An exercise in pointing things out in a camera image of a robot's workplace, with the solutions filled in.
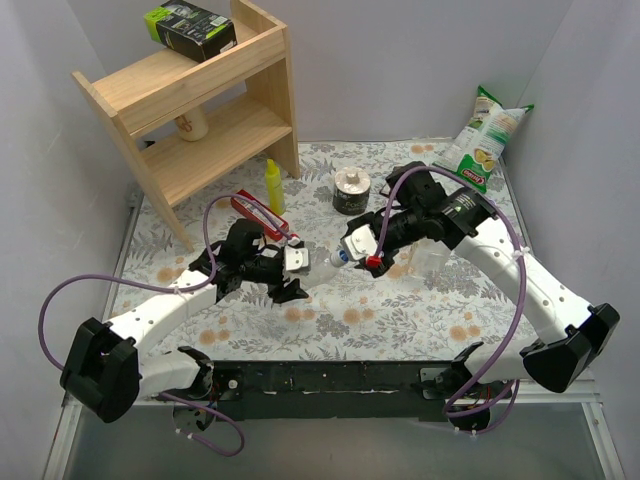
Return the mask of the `blue white cap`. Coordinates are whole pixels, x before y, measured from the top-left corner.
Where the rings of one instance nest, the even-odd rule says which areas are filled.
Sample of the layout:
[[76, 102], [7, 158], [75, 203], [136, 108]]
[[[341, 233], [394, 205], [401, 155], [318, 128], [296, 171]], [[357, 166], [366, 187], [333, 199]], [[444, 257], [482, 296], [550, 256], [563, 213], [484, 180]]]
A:
[[331, 266], [341, 268], [349, 262], [349, 257], [344, 250], [338, 250], [330, 255], [329, 262]]

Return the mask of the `clear bottle with label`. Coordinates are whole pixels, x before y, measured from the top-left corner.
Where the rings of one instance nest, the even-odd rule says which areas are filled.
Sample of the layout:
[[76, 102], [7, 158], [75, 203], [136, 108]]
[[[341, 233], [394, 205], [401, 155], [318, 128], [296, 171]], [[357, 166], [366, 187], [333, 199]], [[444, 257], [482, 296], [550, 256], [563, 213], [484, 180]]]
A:
[[411, 246], [408, 273], [416, 278], [439, 272], [449, 260], [451, 250], [442, 242], [422, 239]]

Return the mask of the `clear plastic bottle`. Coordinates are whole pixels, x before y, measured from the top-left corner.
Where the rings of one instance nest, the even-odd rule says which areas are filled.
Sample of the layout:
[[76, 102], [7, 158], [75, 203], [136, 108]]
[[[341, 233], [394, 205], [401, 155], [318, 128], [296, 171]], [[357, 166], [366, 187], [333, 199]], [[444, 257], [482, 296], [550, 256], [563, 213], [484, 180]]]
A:
[[309, 271], [300, 277], [300, 283], [304, 290], [327, 284], [339, 273], [342, 267], [335, 268], [329, 262], [329, 257], [333, 252], [317, 250], [313, 253]]

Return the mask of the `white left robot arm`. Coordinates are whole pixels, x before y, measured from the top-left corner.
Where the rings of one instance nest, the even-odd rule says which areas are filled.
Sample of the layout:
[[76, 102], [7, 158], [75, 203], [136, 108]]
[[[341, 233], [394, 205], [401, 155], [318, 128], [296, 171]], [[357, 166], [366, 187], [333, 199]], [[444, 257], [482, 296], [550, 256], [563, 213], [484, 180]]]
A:
[[62, 369], [61, 387], [101, 420], [111, 423], [144, 397], [164, 392], [188, 400], [210, 396], [213, 363], [193, 347], [151, 357], [150, 351], [190, 316], [217, 304], [243, 283], [263, 284], [275, 304], [306, 298], [297, 273], [309, 266], [303, 241], [291, 236], [263, 245], [262, 227], [236, 221], [169, 286], [131, 311], [78, 328]]

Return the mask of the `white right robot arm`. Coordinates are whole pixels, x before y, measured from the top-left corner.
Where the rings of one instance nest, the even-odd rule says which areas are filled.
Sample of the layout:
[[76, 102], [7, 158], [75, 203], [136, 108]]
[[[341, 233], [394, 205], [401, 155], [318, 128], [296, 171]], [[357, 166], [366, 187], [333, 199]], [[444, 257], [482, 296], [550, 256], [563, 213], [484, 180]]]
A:
[[434, 179], [438, 168], [412, 162], [387, 176], [387, 205], [347, 224], [346, 258], [373, 277], [384, 275], [400, 249], [422, 239], [445, 246], [478, 268], [513, 302], [516, 319], [535, 331], [512, 340], [511, 325], [495, 347], [476, 343], [434, 380], [464, 392], [477, 384], [529, 379], [564, 392], [601, 354], [620, 321], [608, 303], [593, 305], [573, 293], [521, 244], [514, 227], [485, 194], [461, 183], [453, 193]]

